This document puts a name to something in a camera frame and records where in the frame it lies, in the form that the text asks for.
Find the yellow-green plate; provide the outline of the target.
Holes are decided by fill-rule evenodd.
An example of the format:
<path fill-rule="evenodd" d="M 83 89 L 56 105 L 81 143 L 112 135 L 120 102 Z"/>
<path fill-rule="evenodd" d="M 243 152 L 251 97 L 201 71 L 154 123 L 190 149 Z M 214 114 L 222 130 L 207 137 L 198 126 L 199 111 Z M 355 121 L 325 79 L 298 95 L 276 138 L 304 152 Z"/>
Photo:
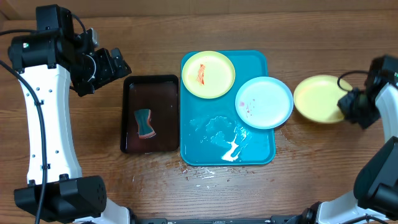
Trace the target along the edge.
<path fill-rule="evenodd" d="M 331 75 L 316 75 L 300 82 L 294 90 L 294 105 L 305 118 L 316 123 L 332 124 L 344 120 L 337 103 L 347 94 Z"/>
<path fill-rule="evenodd" d="M 182 81 L 193 95 L 213 99 L 225 95 L 233 86 L 236 71 L 231 60 L 222 53 L 202 51 L 192 55 L 183 65 Z"/>

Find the green and orange sponge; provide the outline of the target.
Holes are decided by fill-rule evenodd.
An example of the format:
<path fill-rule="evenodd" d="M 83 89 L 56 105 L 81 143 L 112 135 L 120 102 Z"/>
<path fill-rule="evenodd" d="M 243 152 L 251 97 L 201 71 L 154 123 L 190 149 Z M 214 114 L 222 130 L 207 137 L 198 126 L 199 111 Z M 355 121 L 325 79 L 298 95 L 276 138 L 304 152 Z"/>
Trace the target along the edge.
<path fill-rule="evenodd" d="M 134 112 L 139 139 L 147 139 L 156 135 L 156 132 L 150 124 L 151 114 L 150 109 L 141 109 Z"/>

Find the light blue plate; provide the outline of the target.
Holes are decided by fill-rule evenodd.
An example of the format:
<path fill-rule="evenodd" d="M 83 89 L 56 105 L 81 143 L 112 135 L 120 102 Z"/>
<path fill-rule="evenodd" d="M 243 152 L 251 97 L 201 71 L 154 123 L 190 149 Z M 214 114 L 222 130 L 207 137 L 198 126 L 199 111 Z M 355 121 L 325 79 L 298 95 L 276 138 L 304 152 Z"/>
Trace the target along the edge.
<path fill-rule="evenodd" d="M 284 124 L 294 108 L 288 86 L 273 77 L 256 77 L 238 90 L 235 98 L 238 116 L 257 129 L 273 129 Z"/>

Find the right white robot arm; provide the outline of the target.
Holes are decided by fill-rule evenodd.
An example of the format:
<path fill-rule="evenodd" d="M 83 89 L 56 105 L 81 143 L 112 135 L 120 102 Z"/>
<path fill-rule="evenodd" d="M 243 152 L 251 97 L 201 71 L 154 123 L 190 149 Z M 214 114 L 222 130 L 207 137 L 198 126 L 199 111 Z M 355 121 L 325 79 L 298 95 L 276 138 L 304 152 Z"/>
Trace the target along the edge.
<path fill-rule="evenodd" d="M 350 123 L 363 129 L 382 120 L 385 143 L 359 172 L 353 190 L 317 202 L 288 223 L 387 223 L 397 220 L 397 58 L 372 60 L 364 90 L 348 90 L 337 102 Z"/>

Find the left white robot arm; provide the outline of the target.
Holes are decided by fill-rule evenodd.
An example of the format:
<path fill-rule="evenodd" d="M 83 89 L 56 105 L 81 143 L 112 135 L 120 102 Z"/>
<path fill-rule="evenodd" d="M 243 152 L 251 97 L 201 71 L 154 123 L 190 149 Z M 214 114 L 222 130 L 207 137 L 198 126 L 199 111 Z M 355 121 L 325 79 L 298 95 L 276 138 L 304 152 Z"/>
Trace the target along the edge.
<path fill-rule="evenodd" d="M 37 222 L 132 223 L 130 209 L 114 203 L 100 176 L 84 177 L 73 144 L 69 96 L 92 94 L 130 74 L 119 49 L 99 48 L 96 32 L 59 29 L 13 38 L 8 70 L 24 93 L 29 129 L 27 187 L 16 205 Z"/>

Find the black rectangular tray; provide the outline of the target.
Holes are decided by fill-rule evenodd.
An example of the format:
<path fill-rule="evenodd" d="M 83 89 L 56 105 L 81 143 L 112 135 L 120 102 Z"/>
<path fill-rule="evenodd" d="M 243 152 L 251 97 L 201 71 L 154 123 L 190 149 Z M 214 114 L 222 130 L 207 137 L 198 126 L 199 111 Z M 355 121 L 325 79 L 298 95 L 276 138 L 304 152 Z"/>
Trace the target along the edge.
<path fill-rule="evenodd" d="M 134 112 L 151 110 L 156 135 L 139 139 Z M 178 78 L 175 75 L 131 76 L 123 83 L 120 150 L 126 154 L 171 152 L 180 143 Z"/>

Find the teal plastic tray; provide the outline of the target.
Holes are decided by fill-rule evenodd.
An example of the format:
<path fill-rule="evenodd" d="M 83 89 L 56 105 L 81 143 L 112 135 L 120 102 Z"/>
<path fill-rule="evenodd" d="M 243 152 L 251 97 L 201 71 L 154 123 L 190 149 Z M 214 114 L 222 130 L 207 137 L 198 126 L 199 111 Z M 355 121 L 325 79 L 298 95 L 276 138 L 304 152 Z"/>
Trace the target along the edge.
<path fill-rule="evenodd" d="M 236 79 L 225 95 L 203 99 L 180 86 L 180 154 L 191 166 L 246 166 L 275 157 L 273 129 L 256 129 L 238 116 L 235 98 L 252 78 L 267 76 L 267 60 L 257 50 L 225 51 Z"/>

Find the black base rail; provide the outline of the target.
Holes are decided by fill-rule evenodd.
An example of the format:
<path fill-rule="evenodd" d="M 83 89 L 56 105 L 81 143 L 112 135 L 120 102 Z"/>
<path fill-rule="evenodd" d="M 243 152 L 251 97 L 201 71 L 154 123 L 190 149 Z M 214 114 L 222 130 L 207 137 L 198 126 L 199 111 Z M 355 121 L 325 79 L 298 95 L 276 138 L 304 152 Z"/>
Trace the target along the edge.
<path fill-rule="evenodd" d="M 137 218 L 131 224 L 302 224 L 309 223 L 302 215 L 273 215 L 269 218 L 213 218 L 213 219 L 180 219 Z"/>

